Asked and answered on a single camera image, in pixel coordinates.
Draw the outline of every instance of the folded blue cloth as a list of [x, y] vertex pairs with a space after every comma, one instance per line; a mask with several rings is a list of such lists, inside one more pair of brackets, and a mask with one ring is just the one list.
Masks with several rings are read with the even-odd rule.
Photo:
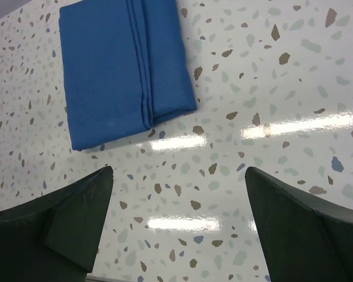
[[197, 109], [175, 0], [84, 0], [59, 27], [74, 150]]

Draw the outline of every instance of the blue cloth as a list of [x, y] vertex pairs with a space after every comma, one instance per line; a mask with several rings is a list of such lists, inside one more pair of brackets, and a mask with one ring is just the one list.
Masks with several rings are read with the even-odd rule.
[[175, 0], [84, 0], [59, 27], [74, 150], [197, 109]]

